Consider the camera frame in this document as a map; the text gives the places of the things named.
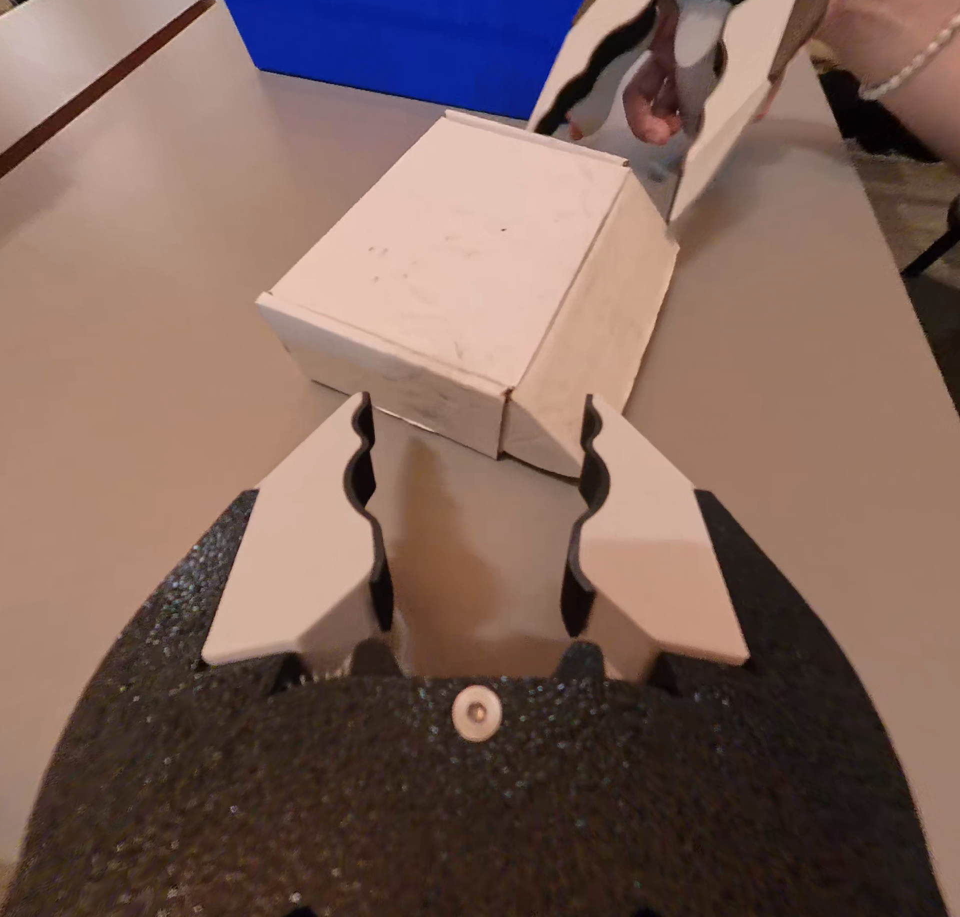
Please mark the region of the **person's right forearm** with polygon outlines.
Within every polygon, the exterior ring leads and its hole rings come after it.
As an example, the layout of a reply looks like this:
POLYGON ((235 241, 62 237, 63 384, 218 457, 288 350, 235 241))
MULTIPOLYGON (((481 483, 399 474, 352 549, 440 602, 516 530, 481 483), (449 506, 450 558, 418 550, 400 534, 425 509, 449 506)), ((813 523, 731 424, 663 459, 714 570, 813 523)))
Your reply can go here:
POLYGON ((870 99, 959 167, 959 0, 831 0, 819 38, 870 99))

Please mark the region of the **blue plastic bin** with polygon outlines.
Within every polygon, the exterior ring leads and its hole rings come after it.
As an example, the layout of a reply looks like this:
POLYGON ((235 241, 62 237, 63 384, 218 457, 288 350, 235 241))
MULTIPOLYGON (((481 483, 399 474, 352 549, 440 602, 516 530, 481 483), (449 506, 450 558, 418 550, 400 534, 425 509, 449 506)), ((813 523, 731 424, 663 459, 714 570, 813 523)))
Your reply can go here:
POLYGON ((583 0, 224 0, 260 71, 528 119, 583 0))

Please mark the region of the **person's right hand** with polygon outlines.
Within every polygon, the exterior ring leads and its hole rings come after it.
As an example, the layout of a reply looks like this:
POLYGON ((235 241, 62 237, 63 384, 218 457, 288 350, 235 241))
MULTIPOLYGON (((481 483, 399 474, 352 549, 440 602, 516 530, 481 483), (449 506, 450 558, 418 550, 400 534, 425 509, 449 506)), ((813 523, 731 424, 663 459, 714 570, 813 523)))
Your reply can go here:
POLYGON ((622 102, 631 133, 663 146, 683 130, 674 65, 650 53, 626 85, 622 102))

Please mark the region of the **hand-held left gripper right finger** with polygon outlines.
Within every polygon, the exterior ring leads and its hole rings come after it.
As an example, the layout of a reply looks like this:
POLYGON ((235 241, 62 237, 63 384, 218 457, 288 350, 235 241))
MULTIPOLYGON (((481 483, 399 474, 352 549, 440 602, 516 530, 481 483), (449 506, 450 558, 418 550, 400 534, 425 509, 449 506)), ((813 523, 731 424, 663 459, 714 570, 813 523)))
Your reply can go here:
POLYGON ((570 638, 606 677, 646 681, 673 654, 723 666, 750 651, 697 491, 600 395, 582 415, 579 492, 560 591, 570 638))

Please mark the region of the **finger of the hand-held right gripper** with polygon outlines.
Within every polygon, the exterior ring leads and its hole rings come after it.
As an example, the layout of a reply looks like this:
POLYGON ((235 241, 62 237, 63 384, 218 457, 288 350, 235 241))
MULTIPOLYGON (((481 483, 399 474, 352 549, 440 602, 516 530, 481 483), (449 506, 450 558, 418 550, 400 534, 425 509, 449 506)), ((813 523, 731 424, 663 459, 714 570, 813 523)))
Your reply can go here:
POLYGON ((617 106, 620 86, 649 47, 656 0, 583 0, 550 66, 527 129, 555 136, 572 124, 584 138, 617 106))
POLYGON ((726 17, 723 73, 705 98, 666 217, 673 225, 714 179, 770 90, 769 76, 796 0, 744 0, 726 17))

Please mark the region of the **white cardboard mailer box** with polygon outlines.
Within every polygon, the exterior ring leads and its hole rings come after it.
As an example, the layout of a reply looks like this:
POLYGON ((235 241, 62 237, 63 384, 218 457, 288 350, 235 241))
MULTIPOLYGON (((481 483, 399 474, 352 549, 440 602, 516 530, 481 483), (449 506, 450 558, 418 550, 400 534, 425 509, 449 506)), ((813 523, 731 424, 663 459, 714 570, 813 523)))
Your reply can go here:
POLYGON ((256 305, 311 381, 573 478, 678 250, 624 158, 450 110, 256 305))

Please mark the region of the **black chair base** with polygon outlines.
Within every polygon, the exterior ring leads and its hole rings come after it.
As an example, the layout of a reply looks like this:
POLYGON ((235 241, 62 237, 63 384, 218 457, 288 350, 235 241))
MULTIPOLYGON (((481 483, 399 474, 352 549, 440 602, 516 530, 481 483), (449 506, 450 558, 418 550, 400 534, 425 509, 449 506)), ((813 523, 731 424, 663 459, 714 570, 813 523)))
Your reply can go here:
POLYGON ((901 271, 902 279, 912 280, 924 274, 933 263, 940 261, 959 242, 959 195, 950 203, 946 214, 946 231, 901 271))

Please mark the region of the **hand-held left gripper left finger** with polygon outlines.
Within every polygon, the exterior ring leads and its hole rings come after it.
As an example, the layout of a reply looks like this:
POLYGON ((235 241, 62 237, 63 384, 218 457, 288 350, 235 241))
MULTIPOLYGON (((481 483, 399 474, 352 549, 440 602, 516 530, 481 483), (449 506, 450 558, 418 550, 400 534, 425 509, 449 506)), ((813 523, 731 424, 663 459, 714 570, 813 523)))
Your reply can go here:
POLYGON ((368 393, 350 396, 260 483, 201 658, 210 667, 296 655, 336 671, 367 639, 394 642, 368 393))

